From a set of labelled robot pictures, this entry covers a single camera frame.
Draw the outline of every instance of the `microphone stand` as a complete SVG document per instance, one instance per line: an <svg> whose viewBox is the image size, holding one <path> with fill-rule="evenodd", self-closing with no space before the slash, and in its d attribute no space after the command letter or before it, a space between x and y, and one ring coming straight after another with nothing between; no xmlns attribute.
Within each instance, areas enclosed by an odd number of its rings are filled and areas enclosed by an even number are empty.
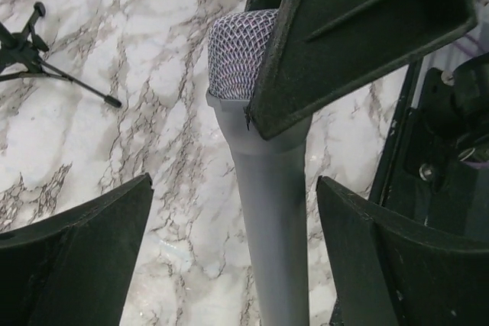
<svg viewBox="0 0 489 326"><path fill-rule="evenodd" d="M46 8L43 3L35 3L34 12L28 22L22 31L16 34L11 34L0 22L0 82L19 78L54 78L64 80L73 82L87 91L90 91L94 95L102 98L108 105L120 108L122 103L118 99L111 95L103 94L74 76L50 65L40 57L40 52L42 51L43 53L46 53L49 51L49 47L43 39L36 34L34 26L39 18L44 17L44 15L46 15ZM2 75L5 68L16 63L23 64L27 70Z"/></svg>

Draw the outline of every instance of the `gray marble veining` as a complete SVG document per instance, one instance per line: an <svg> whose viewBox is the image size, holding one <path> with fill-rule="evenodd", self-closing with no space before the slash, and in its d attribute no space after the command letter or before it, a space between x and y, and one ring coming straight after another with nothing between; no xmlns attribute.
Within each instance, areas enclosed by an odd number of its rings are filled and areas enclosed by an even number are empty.
<svg viewBox="0 0 489 326"><path fill-rule="evenodd" d="M205 101L206 36L245 0L0 0L20 29L32 5L47 59L123 101L69 83L0 86L0 231L88 201L142 172L154 204L121 324L257 325L256 295L231 155ZM335 299L314 185L335 177L366 195L405 70L324 108L308 139L312 326Z"/></svg>

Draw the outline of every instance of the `gray microphone handle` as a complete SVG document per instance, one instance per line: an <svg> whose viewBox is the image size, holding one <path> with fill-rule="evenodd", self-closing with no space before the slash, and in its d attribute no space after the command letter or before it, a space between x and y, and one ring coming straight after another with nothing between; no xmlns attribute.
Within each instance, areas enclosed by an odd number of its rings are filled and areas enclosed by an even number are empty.
<svg viewBox="0 0 489 326"><path fill-rule="evenodd" d="M207 95L235 162L262 326L308 326L306 137L312 118L272 140L246 125L248 101Z"/></svg>

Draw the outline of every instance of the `microphone grille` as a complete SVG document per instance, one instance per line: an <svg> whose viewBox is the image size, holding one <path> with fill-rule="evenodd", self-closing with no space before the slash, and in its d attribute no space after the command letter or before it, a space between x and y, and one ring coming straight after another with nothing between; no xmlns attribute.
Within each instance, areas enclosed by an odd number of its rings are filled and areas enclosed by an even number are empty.
<svg viewBox="0 0 489 326"><path fill-rule="evenodd" d="M251 99L277 9L246 11L217 19L209 33L209 93Z"/></svg>

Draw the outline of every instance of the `black equipment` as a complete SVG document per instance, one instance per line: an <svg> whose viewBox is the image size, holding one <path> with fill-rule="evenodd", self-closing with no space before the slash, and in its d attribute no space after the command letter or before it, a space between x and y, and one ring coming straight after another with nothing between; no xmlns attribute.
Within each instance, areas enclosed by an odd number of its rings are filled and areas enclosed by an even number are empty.
<svg viewBox="0 0 489 326"><path fill-rule="evenodd" d="M15 34L11 34L0 22L0 82L19 78L55 78L65 80L67 82L73 82L98 97L103 98L104 102L112 107L120 108L122 103L115 97L101 93L74 76L50 65L40 57L40 52L46 53L49 51L49 47L36 34L34 27L39 18L44 17L44 15L46 15L46 8L43 3L37 2L34 5L32 16L22 31ZM23 64L27 70L6 75L1 74L5 68L16 63Z"/></svg>
<svg viewBox="0 0 489 326"><path fill-rule="evenodd" d="M0 326L118 326L151 208L149 175L0 234Z"/></svg>
<svg viewBox="0 0 489 326"><path fill-rule="evenodd" d="M489 49L469 34L485 25L489 44L486 6L248 0L248 11L278 8L244 109L264 140L410 65L368 201L318 181L338 293L330 325L487 324Z"/></svg>

